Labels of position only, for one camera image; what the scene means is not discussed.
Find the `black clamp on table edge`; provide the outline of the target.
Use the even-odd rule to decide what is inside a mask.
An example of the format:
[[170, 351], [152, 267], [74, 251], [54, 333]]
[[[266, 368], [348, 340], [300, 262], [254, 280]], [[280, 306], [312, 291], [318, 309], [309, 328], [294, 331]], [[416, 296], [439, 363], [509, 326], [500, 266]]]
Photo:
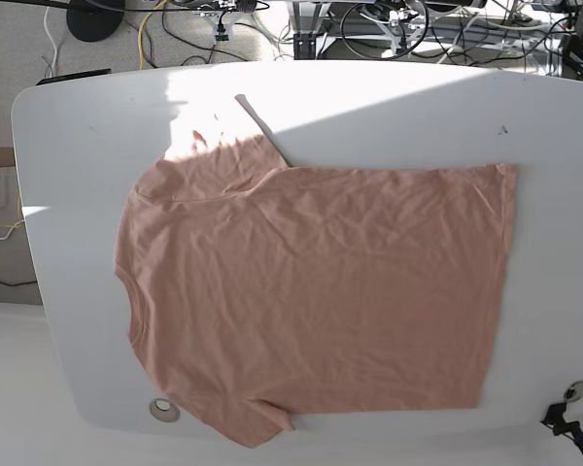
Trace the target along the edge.
[[550, 405], [540, 423], [549, 428], [555, 437], [569, 438], [583, 456], [583, 430], [578, 420], [565, 420], [566, 408], [566, 402]]

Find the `silver table grommet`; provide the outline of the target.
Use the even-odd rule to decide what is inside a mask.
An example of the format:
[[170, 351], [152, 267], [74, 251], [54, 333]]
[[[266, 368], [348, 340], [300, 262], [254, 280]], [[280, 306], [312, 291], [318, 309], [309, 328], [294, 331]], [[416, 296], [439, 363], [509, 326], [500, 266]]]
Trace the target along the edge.
[[574, 403], [583, 398], [583, 380], [572, 383], [564, 393], [566, 403]]
[[149, 403], [149, 412], [156, 420], [165, 423], [176, 422], [181, 415], [179, 408], [164, 398], [155, 398], [152, 400]]

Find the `black round stand base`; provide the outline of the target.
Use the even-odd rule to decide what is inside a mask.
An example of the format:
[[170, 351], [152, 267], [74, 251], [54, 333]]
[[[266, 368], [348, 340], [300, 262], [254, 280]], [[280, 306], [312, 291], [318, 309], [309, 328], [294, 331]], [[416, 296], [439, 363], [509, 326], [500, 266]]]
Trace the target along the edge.
[[66, 13], [69, 32], [79, 41], [100, 42], [111, 37], [123, 19], [124, 1], [99, 1], [105, 9], [88, 1], [71, 0]]

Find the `silver table grommet left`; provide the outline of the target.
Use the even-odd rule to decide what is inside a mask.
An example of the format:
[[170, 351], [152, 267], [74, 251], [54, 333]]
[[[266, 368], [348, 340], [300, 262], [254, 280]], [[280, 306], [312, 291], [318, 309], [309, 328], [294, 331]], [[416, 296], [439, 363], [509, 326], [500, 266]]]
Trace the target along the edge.
[[149, 403], [149, 412], [156, 420], [165, 423], [176, 422], [181, 415], [179, 408], [164, 398], [155, 398], [152, 400]]

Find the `black table leg bracket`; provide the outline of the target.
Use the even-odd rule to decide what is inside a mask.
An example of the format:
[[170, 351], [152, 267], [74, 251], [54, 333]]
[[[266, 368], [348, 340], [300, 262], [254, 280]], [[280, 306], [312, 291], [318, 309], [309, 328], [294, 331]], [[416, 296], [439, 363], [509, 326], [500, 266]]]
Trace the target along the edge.
[[293, 34], [293, 59], [313, 60], [317, 53], [317, 39], [315, 33]]

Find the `silver table grommet right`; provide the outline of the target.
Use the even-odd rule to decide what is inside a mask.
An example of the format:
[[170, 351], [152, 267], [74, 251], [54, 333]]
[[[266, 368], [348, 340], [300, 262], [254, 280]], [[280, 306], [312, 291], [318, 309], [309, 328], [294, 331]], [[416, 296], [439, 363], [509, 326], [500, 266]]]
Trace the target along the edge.
[[566, 403], [574, 403], [583, 398], [583, 380], [572, 383], [564, 393]]

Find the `pink T-shirt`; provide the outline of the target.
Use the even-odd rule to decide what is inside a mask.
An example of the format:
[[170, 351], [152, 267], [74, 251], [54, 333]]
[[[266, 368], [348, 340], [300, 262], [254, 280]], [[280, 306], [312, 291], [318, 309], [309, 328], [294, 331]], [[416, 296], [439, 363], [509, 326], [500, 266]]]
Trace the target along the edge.
[[172, 403], [247, 448], [295, 415], [474, 409], [516, 175], [291, 166], [238, 102], [201, 113], [121, 215], [133, 351]]

